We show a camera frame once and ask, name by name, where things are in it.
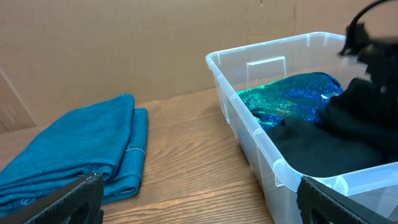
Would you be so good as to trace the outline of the blue sequin garment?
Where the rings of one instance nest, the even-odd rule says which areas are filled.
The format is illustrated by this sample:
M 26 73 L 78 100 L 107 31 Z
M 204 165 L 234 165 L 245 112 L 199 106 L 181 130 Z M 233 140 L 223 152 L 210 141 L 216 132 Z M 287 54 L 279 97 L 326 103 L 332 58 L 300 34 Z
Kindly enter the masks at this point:
M 335 77 L 324 72 L 312 72 L 242 90 L 238 96 L 267 131 L 284 118 L 319 121 L 317 111 L 323 109 L 331 97 L 342 92 L 343 86 Z

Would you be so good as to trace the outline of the black garment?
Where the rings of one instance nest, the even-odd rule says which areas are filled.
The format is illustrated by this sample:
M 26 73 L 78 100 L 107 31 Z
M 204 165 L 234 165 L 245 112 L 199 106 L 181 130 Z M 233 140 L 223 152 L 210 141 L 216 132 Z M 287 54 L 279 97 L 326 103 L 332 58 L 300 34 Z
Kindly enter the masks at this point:
M 376 86 L 354 78 L 318 114 L 328 128 L 338 133 L 386 152 L 397 152 L 396 83 Z
M 386 161 L 378 149 L 302 119 L 285 118 L 266 133 L 289 166 L 312 177 L 333 177 Z

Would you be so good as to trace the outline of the clear plastic storage bin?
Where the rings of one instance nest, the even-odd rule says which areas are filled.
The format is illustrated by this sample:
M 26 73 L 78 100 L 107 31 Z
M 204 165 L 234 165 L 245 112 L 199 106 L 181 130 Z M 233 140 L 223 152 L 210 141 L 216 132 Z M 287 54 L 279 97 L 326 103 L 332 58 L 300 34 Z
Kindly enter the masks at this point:
M 354 77 L 364 78 L 364 65 L 352 57 L 338 55 L 344 44 L 343 35 L 311 32 L 206 56 L 222 113 L 261 184 L 271 217 L 277 224 L 302 222 L 296 202 L 302 175 L 286 163 L 238 92 L 300 73 L 325 72 L 343 86 Z

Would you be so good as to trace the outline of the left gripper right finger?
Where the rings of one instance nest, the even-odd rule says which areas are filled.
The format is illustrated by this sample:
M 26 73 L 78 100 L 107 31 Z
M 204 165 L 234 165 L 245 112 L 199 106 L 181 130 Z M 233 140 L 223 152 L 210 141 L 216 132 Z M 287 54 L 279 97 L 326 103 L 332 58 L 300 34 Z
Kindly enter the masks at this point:
M 303 224 L 394 224 L 319 181 L 304 176 L 297 190 Z

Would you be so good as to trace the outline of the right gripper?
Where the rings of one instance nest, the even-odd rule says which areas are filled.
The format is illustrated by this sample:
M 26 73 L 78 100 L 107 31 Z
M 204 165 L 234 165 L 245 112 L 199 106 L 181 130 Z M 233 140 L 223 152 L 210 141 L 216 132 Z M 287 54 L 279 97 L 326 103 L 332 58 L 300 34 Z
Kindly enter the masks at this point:
M 339 55 L 356 57 L 359 63 L 366 64 L 366 72 L 377 90 L 397 90 L 396 36 L 372 39 L 363 23 L 349 25 Z

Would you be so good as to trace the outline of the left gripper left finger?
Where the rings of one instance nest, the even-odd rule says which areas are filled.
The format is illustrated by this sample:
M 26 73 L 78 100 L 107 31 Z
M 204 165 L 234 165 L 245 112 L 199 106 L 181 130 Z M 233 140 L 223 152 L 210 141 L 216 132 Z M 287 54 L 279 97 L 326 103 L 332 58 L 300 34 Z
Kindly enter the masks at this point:
M 7 224 L 102 224 L 102 174 L 90 173 L 5 217 Z

